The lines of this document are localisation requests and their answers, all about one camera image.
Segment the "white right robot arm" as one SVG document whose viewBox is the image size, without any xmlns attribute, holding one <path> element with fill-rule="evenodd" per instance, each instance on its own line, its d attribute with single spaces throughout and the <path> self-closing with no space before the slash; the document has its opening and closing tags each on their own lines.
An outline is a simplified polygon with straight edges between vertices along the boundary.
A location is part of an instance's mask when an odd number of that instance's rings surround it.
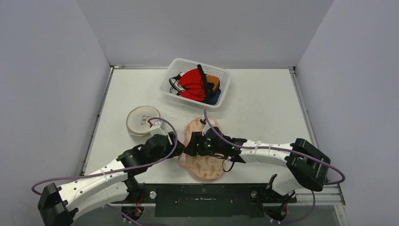
<svg viewBox="0 0 399 226">
<path fill-rule="evenodd" d="M 320 192 L 325 185 L 331 160 L 307 140 L 288 144 L 266 144 L 244 138 L 231 138 L 220 130 L 193 132 L 183 151 L 189 156 L 211 156 L 239 163 L 266 163 L 287 168 L 268 182 L 266 196 L 278 202 L 285 195 L 305 188 Z"/>
</svg>

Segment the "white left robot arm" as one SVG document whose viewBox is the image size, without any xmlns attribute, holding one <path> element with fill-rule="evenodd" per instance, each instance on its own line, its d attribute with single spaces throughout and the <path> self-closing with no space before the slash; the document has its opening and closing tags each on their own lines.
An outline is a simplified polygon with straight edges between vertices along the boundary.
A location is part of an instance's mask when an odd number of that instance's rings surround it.
<svg viewBox="0 0 399 226">
<path fill-rule="evenodd" d="M 103 205 L 123 200 L 136 202 L 143 192 L 135 176 L 146 172 L 153 162 L 179 156 L 184 148 L 173 132 L 156 134 L 87 178 L 45 186 L 38 203 L 44 225 L 70 226 L 80 216 Z"/>
</svg>

